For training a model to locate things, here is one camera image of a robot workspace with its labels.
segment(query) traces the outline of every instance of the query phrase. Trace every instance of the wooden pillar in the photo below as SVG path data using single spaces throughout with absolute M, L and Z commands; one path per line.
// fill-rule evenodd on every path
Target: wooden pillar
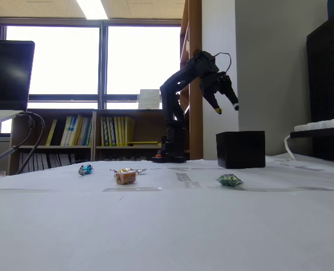
M 202 50 L 202 2 L 187 0 L 189 20 L 190 57 L 194 51 Z M 203 109 L 200 79 L 190 84 L 190 159 L 203 158 Z

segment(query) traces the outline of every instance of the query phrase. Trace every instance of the laptop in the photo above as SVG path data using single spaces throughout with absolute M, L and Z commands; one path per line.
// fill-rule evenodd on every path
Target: laptop
M 26 111 L 34 42 L 0 41 L 0 123 Z

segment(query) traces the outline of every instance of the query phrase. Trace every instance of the black cube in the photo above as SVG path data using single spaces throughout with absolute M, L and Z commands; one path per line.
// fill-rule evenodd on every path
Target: black cube
M 218 165 L 224 168 L 264 168 L 265 132 L 224 132 L 216 134 Z

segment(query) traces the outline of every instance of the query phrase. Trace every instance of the black cable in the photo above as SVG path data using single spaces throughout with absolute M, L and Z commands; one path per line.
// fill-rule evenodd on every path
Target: black cable
M 21 145 L 23 145 L 23 144 L 30 138 L 30 136 L 32 135 L 32 131 L 33 131 L 34 128 L 35 128 L 35 126 L 34 126 L 34 120 L 33 120 L 32 117 L 30 117 L 29 115 L 28 115 L 28 117 L 29 117 L 29 121 L 28 121 L 28 122 L 30 123 L 29 134 L 28 134 L 27 138 L 26 138 L 25 140 L 22 141 L 21 144 L 18 144 L 18 145 L 16 145 L 16 146 L 13 146 L 14 150 L 19 149 L 19 147 L 20 147 Z
M 215 58 L 215 57 L 217 57 L 219 54 L 228 55 L 228 56 L 230 57 L 230 65 L 228 65 L 228 68 L 227 68 L 227 70 L 226 70 L 226 73 L 227 73 L 227 72 L 229 71 L 231 65 L 232 65 L 232 57 L 231 57 L 231 55 L 230 55 L 229 53 L 223 53 L 223 52 L 220 52 L 220 53 L 218 53 L 217 55 L 214 55 L 214 56 L 212 57 L 212 59 Z
M 32 148 L 32 150 L 30 151 L 28 157 L 26 158 L 26 160 L 24 161 L 24 163 L 21 165 L 20 169 L 18 170 L 18 172 L 16 174 L 20 174 L 23 169 L 25 168 L 25 166 L 27 165 L 28 161 L 30 160 L 30 158 L 32 157 L 32 155 L 34 154 L 34 152 L 36 151 L 36 148 L 38 147 L 41 139 L 42 139 L 42 136 L 43 136 L 43 133 L 44 133 L 44 129 L 45 129 L 45 122 L 44 122 L 44 119 L 42 117 L 40 117 L 40 115 L 38 114 L 35 114 L 35 113 L 32 113 L 32 112 L 23 112 L 21 113 L 22 115 L 33 115 L 33 116 L 36 116 L 40 119 L 41 121 L 41 124 L 42 124 L 42 131 L 41 131 L 41 135 L 39 136 L 38 140 L 37 140 L 37 143 L 34 145 L 34 147 Z
M 68 165 L 73 165 L 73 164 L 77 164 L 77 163 L 85 163 L 85 162 L 91 162 L 91 160 L 77 160 L 77 161 L 71 162 Z

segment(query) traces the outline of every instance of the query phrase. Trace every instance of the robotic arm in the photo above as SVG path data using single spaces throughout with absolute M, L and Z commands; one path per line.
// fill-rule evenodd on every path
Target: robotic arm
M 167 137 L 162 137 L 162 149 L 155 163 L 186 162 L 184 144 L 186 138 L 186 120 L 179 103 L 177 92 L 184 89 L 194 79 L 201 78 L 203 97 L 222 114 L 215 93 L 220 92 L 228 97 L 235 110 L 239 110 L 238 99 L 232 89 L 230 77 L 226 72 L 218 72 L 216 59 L 206 51 L 199 51 L 188 62 L 185 68 L 172 75 L 160 88 L 162 96 L 162 111 L 167 126 Z

